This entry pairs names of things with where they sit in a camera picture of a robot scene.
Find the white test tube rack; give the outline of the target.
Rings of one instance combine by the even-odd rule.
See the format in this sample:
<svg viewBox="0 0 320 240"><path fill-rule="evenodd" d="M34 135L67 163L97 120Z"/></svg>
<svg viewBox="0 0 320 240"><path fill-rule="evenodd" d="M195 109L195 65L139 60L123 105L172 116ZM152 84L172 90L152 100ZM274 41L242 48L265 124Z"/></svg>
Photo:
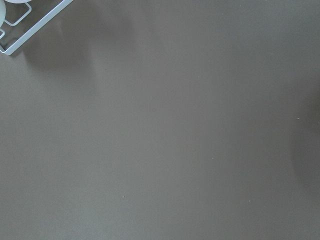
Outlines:
<svg viewBox="0 0 320 240"><path fill-rule="evenodd" d="M2 0L0 52L12 55L71 3L71 0Z"/></svg>

